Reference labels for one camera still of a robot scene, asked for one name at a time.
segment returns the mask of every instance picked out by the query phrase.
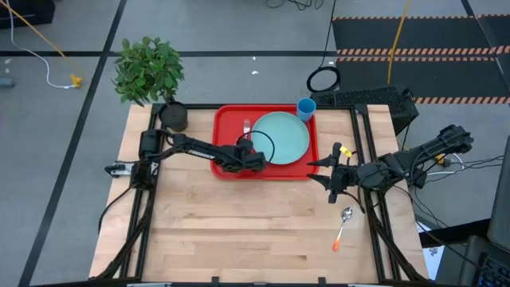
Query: yellow plug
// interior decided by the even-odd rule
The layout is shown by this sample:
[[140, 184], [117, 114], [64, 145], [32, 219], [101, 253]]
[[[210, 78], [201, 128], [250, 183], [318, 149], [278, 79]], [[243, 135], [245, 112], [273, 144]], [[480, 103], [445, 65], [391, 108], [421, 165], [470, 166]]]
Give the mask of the yellow plug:
[[71, 82], [75, 87], [79, 88], [81, 86], [82, 80], [82, 78], [77, 77], [75, 74], [71, 74]]
[[436, 161], [439, 164], [445, 164], [445, 154], [436, 155]]

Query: orange striped tape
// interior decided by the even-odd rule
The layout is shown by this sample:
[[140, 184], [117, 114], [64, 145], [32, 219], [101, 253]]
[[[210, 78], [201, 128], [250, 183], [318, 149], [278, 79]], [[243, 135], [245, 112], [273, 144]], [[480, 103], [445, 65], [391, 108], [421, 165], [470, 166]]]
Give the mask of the orange striped tape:
[[482, 17], [506, 17], [506, 16], [510, 16], [510, 14], [478, 14], [477, 18], [482, 18]]
[[510, 104], [509, 96], [416, 97], [416, 104]]
[[[477, 18], [482, 17], [507, 17], [510, 14], [478, 14]], [[354, 17], [333, 17], [333, 21], [338, 20], [391, 20], [400, 19], [400, 16], [354, 16]], [[474, 16], [407, 16], [406, 19], [473, 19]]]
[[[391, 49], [339, 49], [339, 55], [391, 55]], [[510, 45], [493, 48], [404, 48], [395, 49], [395, 55], [425, 56], [425, 55], [494, 55], [510, 53]]]
[[[389, 61], [389, 57], [339, 57], [343, 61]], [[395, 57], [393, 61], [495, 61], [493, 57]]]

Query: blue cup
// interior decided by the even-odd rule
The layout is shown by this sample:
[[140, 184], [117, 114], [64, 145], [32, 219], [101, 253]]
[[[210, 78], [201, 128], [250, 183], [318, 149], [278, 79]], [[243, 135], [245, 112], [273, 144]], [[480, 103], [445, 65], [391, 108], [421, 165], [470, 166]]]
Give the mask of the blue cup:
[[305, 123], [310, 120], [316, 109], [316, 102], [310, 98], [303, 98], [297, 101], [297, 117]]

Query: orange handle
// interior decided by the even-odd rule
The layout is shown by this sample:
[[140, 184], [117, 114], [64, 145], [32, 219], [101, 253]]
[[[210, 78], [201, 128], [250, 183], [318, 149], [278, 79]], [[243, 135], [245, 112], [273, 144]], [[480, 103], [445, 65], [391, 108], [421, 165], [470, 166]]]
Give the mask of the orange handle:
[[333, 243], [333, 251], [338, 251], [338, 246], [340, 245], [340, 238], [337, 238], [335, 240], [335, 243]]

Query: butcher block tabletop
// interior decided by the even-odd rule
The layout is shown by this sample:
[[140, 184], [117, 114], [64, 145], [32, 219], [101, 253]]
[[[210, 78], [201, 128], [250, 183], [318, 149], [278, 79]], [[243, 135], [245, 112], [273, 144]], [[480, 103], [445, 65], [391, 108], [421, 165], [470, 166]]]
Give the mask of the butcher block tabletop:
[[[398, 150], [387, 106], [369, 106], [377, 155]], [[211, 142], [215, 109], [188, 110], [184, 133]], [[133, 105], [127, 118], [119, 160], [137, 160], [140, 133], [147, 130], [151, 106]], [[348, 110], [317, 110], [319, 158], [332, 152], [334, 142], [355, 150]], [[363, 150], [368, 146], [359, 116]], [[341, 163], [346, 157], [341, 156]], [[353, 155], [351, 164], [356, 164]], [[320, 174], [331, 169], [321, 167]], [[129, 185], [129, 177], [112, 180], [111, 202]], [[397, 184], [406, 190], [406, 184]], [[355, 195], [355, 188], [347, 192]], [[123, 245], [134, 191], [105, 215], [90, 275], [101, 273]], [[328, 204], [328, 192], [312, 180], [268, 181], [217, 179], [208, 160], [178, 154], [161, 163], [143, 281], [377, 283], [367, 217], [350, 197]], [[407, 260], [428, 277], [410, 198], [398, 189], [386, 194], [394, 241]], [[339, 250], [332, 244], [346, 207], [353, 209]], [[381, 241], [386, 277], [391, 277], [387, 249]], [[134, 275], [138, 244], [131, 252], [128, 275]]]

